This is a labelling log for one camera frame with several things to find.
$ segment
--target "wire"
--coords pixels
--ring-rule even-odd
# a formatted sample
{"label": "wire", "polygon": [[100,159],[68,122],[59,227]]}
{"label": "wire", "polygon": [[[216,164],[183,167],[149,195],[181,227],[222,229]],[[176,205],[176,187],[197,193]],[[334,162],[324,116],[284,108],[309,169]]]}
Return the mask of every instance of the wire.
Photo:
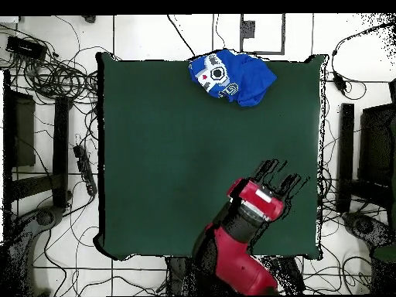
{"label": "wire", "polygon": [[64,278],[63,278],[61,284],[59,285],[58,289],[56,290],[55,294],[53,295],[53,297],[56,297],[56,294],[58,293],[58,291],[60,290],[60,288],[62,287],[62,285],[64,284],[64,282],[66,281],[67,272],[66,272],[66,270],[65,270],[64,268],[61,268],[57,263],[55,263],[53,260],[51,260],[50,257],[48,256],[48,254],[46,253],[48,243],[50,242],[50,239],[51,239],[51,234],[52,234],[52,229],[49,229],[48,239],[47,239],[47,241],[46,241],[46,245],[44,246],[44,254],[45,254],[45,256],[46,256],[46,259],[47,259],[49,262],[51,262],[52,265],[55,265],[56,267],[58,267],[59,269],[61,269],[61,270],[63,271],[63,273],[64,273]]}
{"label": "wire", "polygon": [[220,35],[219,32],[217,31],[217,23],[219,22],[219,17],[220,17],[220,14],[217,14],[217,20],[216,20],[216,27],[215,27],[215,30],[216,30],[216,34],[219,36],[219,38],[222,39],[222,41],[223,41],[223,49],[225,49],[225,48],[226,48],[226,43],[224,42],[224,39],[221,37],[221,35]]}
{"label": "wire", "polygon": [[168,20],[172,23],[173,27],[175,28],[175,30],[177,31],[177,34],[179,34],[180,38],[182,39],[182,41],[186,44],[186,46],[188,46],[189,51],[191,51],[191,53],[193,54],[193,56],[195,56],[195,53],[193,52],[193,50],[191,49],[191,47],[189,46],[189,44],[185,41],[185,39],[183,38],[183,36],[180,34],[179,30],[177,29],[175,23],[170,19],[169,15],[166,15],[166,17],[168,17]]}
{"label": "wire", "polygon": [[[395,22],[388,22],[388,23],[380,24],[380,25],[378,25],[378,26],[372,26],[372,27],[370,27],[369,29],[365,29],[365,30],[362,31],[362,32],[358,32],[358,33],[356,33],[356,34],[353,34],[352,36],[348,36],[348,37],[342,39],[341,41],[339,41],[339,42],[337,43],[337,45],[336,45],[336,48],[335,48],[334,51],[333,51],[333,55],[332,55],[332,59],[331,59],[331,67],[332,67],[332,69],[333,69],[333,72],[336,72],[336,70],[334,70],[334,64],[333,64],[333,62],[334,62],[334,57],[335,57],[336,54],[338,53],[338,50],[340,49],[340,47],[341,47],[341,45],[342,45],[343,43],[345,43],[346,41],[348,41],[348,40],[350,40],[350,39],[353,39],[353,38],[355,38],[355,37],[357,37],[357,36],[361,36],[362,34],[368,34],[368,33],[370,33],[370,32],[373,32],[373,31],[377,30],[377,29],[384,29],[384,28],[391,27],[391,26],[395,26]],[[346,80],[350,80],[350,81],[355,81],[355,82],[363,83],[363,81],[358,81],[358,80],[350,79],[349,77],[345,77],[344,75],[341,75],[341,74],[338,73],[338,72],[336,72],[336,73],[337,73],[338,75],[340,75],[342,78],[346,79]],[[365,82],[365,83],[390,83],[390,82],[383,82],[383,81],[364,81],[364,82]]]}

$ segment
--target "floor tile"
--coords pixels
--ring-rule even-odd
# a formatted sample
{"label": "floor tile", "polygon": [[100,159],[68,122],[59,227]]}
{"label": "floor tile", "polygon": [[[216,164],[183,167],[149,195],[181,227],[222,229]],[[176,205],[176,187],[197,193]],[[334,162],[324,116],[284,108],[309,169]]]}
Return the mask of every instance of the floor tile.
{"label": "floor tile", "polygon": [[[210,52],[212,15],[169,15],[196,55]],[[123,60],[187,60],[193,56],[166,15],[117,15],[115,55]]]}
{"label": "floor tile", "polygon": [[121,278],[114,279],[113,295],[152,295],[165,281],[166,273],[164,271],[115,271],[114,276]]}
{"label": "floor tile", "polygon": [[108,270],[75,270],[67,269],[65,274],[57,268],[34,269],[37,287],[49,288],[51,296],[57,297],[106,297],[111,295],[111,271]]}

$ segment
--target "black frame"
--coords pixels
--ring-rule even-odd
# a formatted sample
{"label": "black frame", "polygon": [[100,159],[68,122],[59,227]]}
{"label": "black frame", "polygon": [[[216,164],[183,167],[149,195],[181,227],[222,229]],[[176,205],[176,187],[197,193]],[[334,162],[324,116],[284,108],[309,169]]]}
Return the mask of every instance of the black frame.
{"label": "black frame", "polygon": [[[389,107],[395,111],[396,104],[388,104],[378,106],[378,108]],[[352,104],[342,104],[340,111],[340,136],[337,159],[337,180],[336,180],[336,202],[335,208],[338,213],[348,213],[350,211],[351,196],[358,196],[370,203],[377,204],[386,210],[390,210],[393,203],[393,194],[391,185],[380,185],[378,183],[362,179],[364,177],[366,143],[364,129],[367,128],[366,120],[363,119],[365,112],[376,111],[377,108],[364,109],[362,114],[362,134],[360,137],[360,164],[357,173],[357,179],[352,177],[353,168],[353,123],[354,110]],[[392,220],[388,218],[388,224],[392,227]]]}
{"label": "black frame", "polygon": [[[248,36],[245,35],[244,31],[246,28],[253,29],[253,34],[249,33]],[[241,14],[240,22],[240,51],[244,52],[244,39],[254,38],[254,21],[244,21],[244,14]],[[282,44],[280,51],[250,51],[249,53],[254,53],[256,55],[285,55],[285,40],[286,40],[286,14],[282,14]]]}
{"label": "black frame", "polygon": [[[4,153],[12,154],[15,143],[15,131],[13,124],[7,124],[12,118],[15,107],[13,97],[15,92],[11,90],[9,81],[5,81],[5,108],[4,108]],[[67,208],[67,201],[70,199],[68,193],[68,151],[69,151],[69,110],[73,107],[73,102],[68,97],[58,97],[55,100],[54,134],[53,134],[53,173],[45,176],[8,181],[7,197],[5,202],[7,207],[15,200],[20,200],[28,196],[43,193],[48,190],[53,192],[53,205],[55,207]],[[12,170],[12,165],[4,167],[5,174]]]}

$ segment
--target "white label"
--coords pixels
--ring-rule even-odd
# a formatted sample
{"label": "white label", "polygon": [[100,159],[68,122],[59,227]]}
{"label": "white label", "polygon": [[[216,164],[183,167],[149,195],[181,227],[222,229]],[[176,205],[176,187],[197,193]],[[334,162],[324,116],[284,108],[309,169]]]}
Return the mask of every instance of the white label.
{"label": "white label", "polygon": [[256,190],[256,195],[265,200],[267,203],[271,202],[271,197],[267,196],[265,193],[263,193],[261,190],[257,189]]}

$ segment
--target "grout line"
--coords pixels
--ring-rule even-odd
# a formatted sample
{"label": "grout line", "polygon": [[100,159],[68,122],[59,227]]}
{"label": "grout line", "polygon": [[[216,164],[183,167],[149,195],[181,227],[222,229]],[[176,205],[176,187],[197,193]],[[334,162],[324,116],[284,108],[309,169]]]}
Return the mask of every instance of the grout line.
{"label": "grout line", "polygon": [[214,14],[212,14],[212,51],[214,51]]}
{"label": "grout line", "polygon": [[[19,174],[46,174],[45,172],[23,172],[23,171],[19,171]],[[80,176],[81,173],[67,173],[68,176]]]}
{"label": "grout line", "polygon": [[[58,270],[65,269],[65,270],[76,270],[76,267],[72,268],[65,268],[65,267],[46,267],[46,266],[35,266],[33,265],[33,268],[41,268],[41,269],[47,269],[47,268],[55,268]],[[91,271],[166,271],[165,268],[78,268],[77,270],[91,270]]]}
{"label": "grout line", "polygon": [[[18,31],[18,23],[16,23],[15,30]],[[16,92],[18,92],[18,77],[15,79],[15,85],[16,85]],[[16,181],[19,181],[19,171],[18,171],[18,156],[16,156]],[[19,200],[16,200],[16,217],[19,217]]]}
{"label": "grout line", "polygon": [[114,289],[114,261],[111,259],[111,296],[113,295],[113,289]]}
{"label": "grout line", "polygon": [[113,55],[115,55],[115,15],[113,15]]}
{"label": "grout line", "polygon": [[314,26],[315,26],[315,14],[312,13],[312,41],[311,41],[311,55],[313,55],[313,30],[314,30]]}

